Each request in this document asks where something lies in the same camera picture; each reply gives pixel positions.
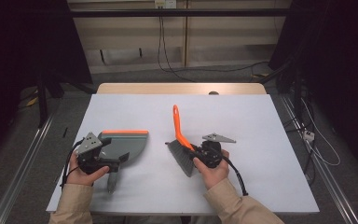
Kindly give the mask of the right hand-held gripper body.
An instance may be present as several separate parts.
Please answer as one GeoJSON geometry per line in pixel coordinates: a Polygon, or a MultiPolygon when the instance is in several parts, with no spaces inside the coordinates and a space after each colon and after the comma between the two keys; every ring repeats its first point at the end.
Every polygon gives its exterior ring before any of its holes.
{"type": "Polygon", "coordinates": [[[209,168],[215,168],[225,156],[222,153],[222,143],[235,143],[235,140],[217,133],[202,136],[200,160],[209,168]]]}

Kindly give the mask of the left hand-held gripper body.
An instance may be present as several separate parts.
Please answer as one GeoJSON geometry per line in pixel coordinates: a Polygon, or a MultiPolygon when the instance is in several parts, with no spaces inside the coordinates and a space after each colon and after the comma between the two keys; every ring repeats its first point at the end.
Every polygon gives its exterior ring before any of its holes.
{"type": "Polygon", "coordinates": [[[77,164],[86,174],[90,175],[109,163],[100,157],[103,142],[94,134],[88,133],[76,149],[77,164]]]}

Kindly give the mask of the orange-handled grey brush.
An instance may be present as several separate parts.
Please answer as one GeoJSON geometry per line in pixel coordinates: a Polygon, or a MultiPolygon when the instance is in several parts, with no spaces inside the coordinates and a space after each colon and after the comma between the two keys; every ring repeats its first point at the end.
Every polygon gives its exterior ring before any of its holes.
{"type": "Polygon", "coordinates": [[[180,113],[177,105],[172,107],[173,125],[175,139],[167,143],[169,151],[187,177],[191,177],[193,173],[193,161],[190,154],[195,151],[192,145],[182,135],[180,113]]]}

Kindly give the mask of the grey dustpan with orange edge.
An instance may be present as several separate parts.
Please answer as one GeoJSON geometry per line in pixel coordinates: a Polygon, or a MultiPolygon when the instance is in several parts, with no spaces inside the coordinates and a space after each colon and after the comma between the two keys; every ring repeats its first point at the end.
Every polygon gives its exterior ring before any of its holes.
{"type": "MultiPolygon", "coordinates": [[[[102,159],[117,159],[119,156],[129,153],[129,159],[120,165],[120,169],[125,163],[138,157],[145,149],[149,132],[147,130],[105,130],[98,138],[110,138],[111,144],[103,147],[100,153],[102,159]]],[[[110,173],[107,180],[107,191],[113,193],[116,189],[120,169],[117,173],[110,173]]]]}

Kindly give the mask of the person's right hand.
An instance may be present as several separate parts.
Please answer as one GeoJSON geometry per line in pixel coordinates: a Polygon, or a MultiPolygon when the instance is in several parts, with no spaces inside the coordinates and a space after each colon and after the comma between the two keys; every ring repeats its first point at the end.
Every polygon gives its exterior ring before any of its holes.
{"type": "Polygon", "coordinates": [[[193,162],[196,168],[199,170],[205,188],[211,189],[219,182],[228,177],[229,168],[228,163],[225,160],[221,160],[215,168],[207,167],[199,158],[195,157],[193,162]]]}

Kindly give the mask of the person's left hand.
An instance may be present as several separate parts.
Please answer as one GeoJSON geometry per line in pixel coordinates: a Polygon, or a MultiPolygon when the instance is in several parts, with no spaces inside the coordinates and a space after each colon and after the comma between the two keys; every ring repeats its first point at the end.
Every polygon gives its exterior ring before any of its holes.
{"type": "Polygon", "coordinates": [[[108,171],[109,171],[109,167],[104,166],[90,175],[84,173],[78,167],[76,154],[73,153],[69,161],[69,174],[67,176],[66,183],[83,185],[83,186],[92,186],[96,180],[104,176],[108,171]]]}

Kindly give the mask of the black metal stand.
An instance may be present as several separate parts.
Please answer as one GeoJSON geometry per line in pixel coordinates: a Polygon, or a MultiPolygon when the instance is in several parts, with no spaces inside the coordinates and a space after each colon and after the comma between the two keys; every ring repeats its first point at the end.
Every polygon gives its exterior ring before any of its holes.
{"type": "Polygon", "coordinates": [[[259,80],[259,83],[265,85],[272,79],[277,84],[279,93],[288,93],[291,88],[294,88],[294,113],[295,117],[302,120],[301,115],[301,77],[298,68],[298,62],[295,59],[287,60],[282,66],[274,70],[259,80]]]}
{"type": "Polygon", "coordinates": [[[43,75],[37,76],[37,93],[39,102],[39,128],[42,128],[48,119],[48,104],[46,98],[46,87],[43,79],[43,75]]]}

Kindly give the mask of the wooden table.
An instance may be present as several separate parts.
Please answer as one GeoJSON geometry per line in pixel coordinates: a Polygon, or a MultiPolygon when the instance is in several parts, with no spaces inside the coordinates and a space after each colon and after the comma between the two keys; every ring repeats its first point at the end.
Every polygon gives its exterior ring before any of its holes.
{"type": "Polygon", "coordinates": [[[103,83],[98,94],[266,94],[258,83],[103,83]]]}

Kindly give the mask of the dark curtain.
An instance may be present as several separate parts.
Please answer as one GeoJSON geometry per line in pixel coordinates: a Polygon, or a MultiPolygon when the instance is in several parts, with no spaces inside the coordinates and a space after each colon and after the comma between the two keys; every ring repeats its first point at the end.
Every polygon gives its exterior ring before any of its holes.
{"type": "Polygon", "coordinates": [[[90,83],[91,76],[67,0],[0,0],[0,143],[20,93],[42,76],[90,83]]]}
{"type": "Polygon", "coordinates": [[[292,0],[322,19],[302,54],[302,74],[358,160],[358,0],[292,0]]]}

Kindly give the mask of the black horizontal metal bar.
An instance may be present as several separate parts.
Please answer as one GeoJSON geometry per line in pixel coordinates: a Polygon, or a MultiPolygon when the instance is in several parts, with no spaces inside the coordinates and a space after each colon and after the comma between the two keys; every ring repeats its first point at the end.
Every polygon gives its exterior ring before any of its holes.
{"type": "Polygon", "coordinates": [[[276,17],[287,16],[293,11],[286,8],[251,9],[112,9],[112,10],[72,10],[76,18],[107,17],[276,17]]]}

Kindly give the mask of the aluminium floor rail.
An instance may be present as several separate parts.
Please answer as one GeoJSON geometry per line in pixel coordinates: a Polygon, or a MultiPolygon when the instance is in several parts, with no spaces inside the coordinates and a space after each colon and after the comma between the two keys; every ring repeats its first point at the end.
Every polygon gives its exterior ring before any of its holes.
{"type": "Polygon", "coordinates": [[[6,224],[8,216],[21,192],[25,179],[33,166],[34,160],[43,144],[43,141],[46,138],[46,135],[48,134],[49,128],[53,120],[54,116],[50,115],[46,119],[46,121],[37,129],[34,139],[31,145],[28,147],[26,154],[21,161],[20,167],[18,168],[7,190],[1,198],[0,224],[6,224]]]}
{"type": "Polygon", "coordinates": [[[309,142],[307,140],[303,139],[303,132],[309,131],[309,129],[306,127],[306,124],[295,117],[294,113],[294,103],[291,101],[289,96],[282,96],[282,103],[286,108],[286,111],[288,115],[291,118],[292,123],[295,126],[295,130],[298,132],[299,137],[301,138],[301,141],[305,145],[305,149],[307,150],[307,153],[309,154],[309,158],[312,160],[313,165],[315,169],[319,172],[319,175],[324,182],[329,194],[332,197],[332,200],[334,201],[338,212],[341,214],[341,216],[344,219],[344,222],[346,224],[358,224],[358,217],[356,216],[353,207],[351,206],[351,203],[348,199],[348,197],[345,195],[344,191],[342,190],[341,186],[336,181],[334,175],[330,171],[331,167],[336,167],[340,165],[341,158],[339,157],[336,149],[331,145],[331,143],[324,137],[324,135],[320,132],[318,126],[316,125],[314,118],[312,116],[312,113],[310,112],[309,107],[305,103],[303,99],[301,99],[301,112],[302,115],[306,114],[310,119],[311,127],[316,131],[317,134],[319,134],[322,139],[325,141],[325,143],[332,149],[334,154],[337,156],[337,162],[331,162],[326,160],[323,156],[320,150],[317,148],[315,141],[309,142]]]}

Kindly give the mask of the white wall socket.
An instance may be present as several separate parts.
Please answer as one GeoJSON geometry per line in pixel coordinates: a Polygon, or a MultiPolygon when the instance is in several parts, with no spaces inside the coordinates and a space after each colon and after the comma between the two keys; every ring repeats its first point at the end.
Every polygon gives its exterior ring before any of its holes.
{"type": "Polygon", "coordinates": [[[160,9],[175,9],[177,8],[177,2],[176,0],[154,0],[155,2],[155,8],[160,9]]]}

